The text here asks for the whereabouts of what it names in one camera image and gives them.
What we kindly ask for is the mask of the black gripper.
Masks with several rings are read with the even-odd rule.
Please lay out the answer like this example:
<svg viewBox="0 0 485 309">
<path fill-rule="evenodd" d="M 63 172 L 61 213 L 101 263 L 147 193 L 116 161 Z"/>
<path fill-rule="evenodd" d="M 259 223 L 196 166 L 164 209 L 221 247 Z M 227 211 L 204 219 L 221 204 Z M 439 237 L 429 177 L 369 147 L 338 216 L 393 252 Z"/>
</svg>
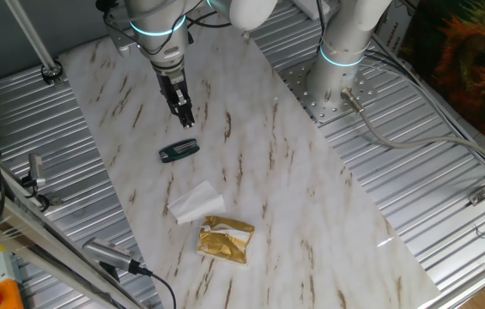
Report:
<svg viewBox="0 0 485 309">
<path fill-rule="evenodd" d="M 157 74 L 162 95 L 166 98 L 172 115 L 179 119 L 185 129 L 195 124 L 191 98 L 187 96 L 185 70 L 175 70 L 169 74 Z"/>
</svg>

